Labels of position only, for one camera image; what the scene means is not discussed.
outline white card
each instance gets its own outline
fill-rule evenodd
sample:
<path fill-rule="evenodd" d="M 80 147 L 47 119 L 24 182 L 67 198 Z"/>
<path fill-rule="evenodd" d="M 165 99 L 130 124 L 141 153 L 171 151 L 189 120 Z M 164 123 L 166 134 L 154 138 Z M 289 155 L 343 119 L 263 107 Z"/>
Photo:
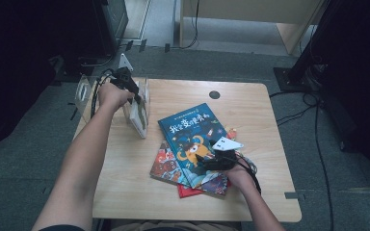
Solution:
<path fill-rule="evenodd" d="M 233 141 L 228 138 L 222 137 L 212 147 L 215 150 L 227 151 L 231 149 L 241 148 L 243 147 L 243 144 L 237 141 Z"/>

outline gray carpet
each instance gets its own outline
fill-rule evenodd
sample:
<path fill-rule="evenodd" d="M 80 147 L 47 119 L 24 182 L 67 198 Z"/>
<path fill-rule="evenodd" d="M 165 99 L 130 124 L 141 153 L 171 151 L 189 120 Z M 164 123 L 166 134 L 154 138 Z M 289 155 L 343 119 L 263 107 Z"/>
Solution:
<path fill-rule="evenodd" d="M 138 77 L 263 83 L 278 92 L 272 68 L 291 67 L 296 58 L 223 52 L 138 47 L 125 52 Z M 118 59 L 97 67 L 117 67 Z M 79 115 L 70 120 L 76 84 L 48 87 L 0 142 L 0 230 L 29 230 L 39 214 L 76 129 Z M 276 118 L 295 114 L 306 105 L 301 93 L 272 98 Z M 279 126 L 303 219 L 283 223 L 287 230 L 330 230 L 326 182 L 314 135 L 315 109 Z M 320 110 L 318 139 L 330 179 L 335 230 L 370 230 L 370 162 L 359 153 L 339 150 L 329 115 Z M 253 230 L 244 222 L 244 230 Z"/>

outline blue book cover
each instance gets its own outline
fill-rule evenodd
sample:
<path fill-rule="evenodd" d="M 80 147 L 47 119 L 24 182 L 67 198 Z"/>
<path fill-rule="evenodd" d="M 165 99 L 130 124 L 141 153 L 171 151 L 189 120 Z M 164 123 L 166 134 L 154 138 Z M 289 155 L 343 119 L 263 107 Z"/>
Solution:
<path fill-rule="evenodd" d="M 225 193 L 226 178 L 217 171 L 206 170 L 198 162 L 197 154 L 203 158 L 213 158 L 214 150 L 210 140 L 218 141 L 226 137 L 226 130 L 206 103 L 158 121 L 173 155 L 191 187 L 202 188 L 207 182 L 221 176 Z"/>

